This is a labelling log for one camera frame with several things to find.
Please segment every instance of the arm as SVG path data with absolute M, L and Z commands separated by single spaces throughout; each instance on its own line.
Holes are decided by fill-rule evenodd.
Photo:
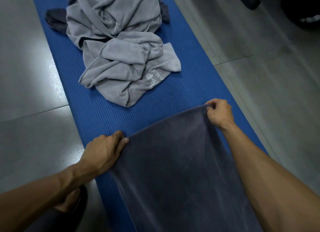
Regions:
M 128 141 L 121 131 L 101 135 L 86 146 L 78 163 L 0 194 L 0 231 L 23 231 L 74 189 L 110 169 Z
M 234 123 L 226 100 L 206 104 L 212 124 L 226 137 L 247 197 L 265 231 L 317 231 L 320 198 L 259 149 Z

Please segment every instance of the person's left hand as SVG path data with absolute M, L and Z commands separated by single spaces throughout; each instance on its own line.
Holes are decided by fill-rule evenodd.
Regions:
M 128 142 L 129 139 L 121 131 L 116 131 L 111 136 L 96 137 L 86 146 L 79 163 L 88 173 L 101 175 L 114 165 Z

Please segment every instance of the foot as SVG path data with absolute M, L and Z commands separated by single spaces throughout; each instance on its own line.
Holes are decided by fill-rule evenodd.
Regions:
M 66 199 L 64 202 L 55 206 L 54 209 L 64 213 L 72 212 L 76 204 L 78 203 L 79 198 L 80 198 L 80 189 L 77 188 L 74 191 L 72 191 L 68 196 L 66 196 Z

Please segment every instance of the forearm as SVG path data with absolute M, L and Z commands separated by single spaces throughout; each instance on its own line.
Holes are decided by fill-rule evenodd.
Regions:
M 248 199 L 265 231 L 314 231 L 320 199 L 234 123 L 222 128 Z
M 42 213 L 94 175 L 77 163 L 49 177 L 0 194 L 0 231 L 23 231 Z

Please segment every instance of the blue mat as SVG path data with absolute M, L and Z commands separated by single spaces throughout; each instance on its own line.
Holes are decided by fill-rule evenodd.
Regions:
M 169 6 L 171 24 L 163 24 L 156 34 L 164 43 L 172 44 L 181 61 L 182 71 L 171 73 L 161 84 L 146 92 L 136 105 L 124 108 L 105 100 L 96 89 L 86 89 L 78 84 L 85 69 L 82 52 L 66 36 L 47 26 L 45 11 L 65 8 L 67 0 L 34 0 L 83 145 L 86 146 L 94 137 L 110 135 L 116 130 L 122 130 L 129 136 L 165 117 L 201 105 L 212 98 L 221 98 L 232 105 L 239 127 L 265 151 L 175 2 L 163 1 Z M 103 174 L 96 178 L 96 182 L 113 230 L 135 231 L 110 175 Z

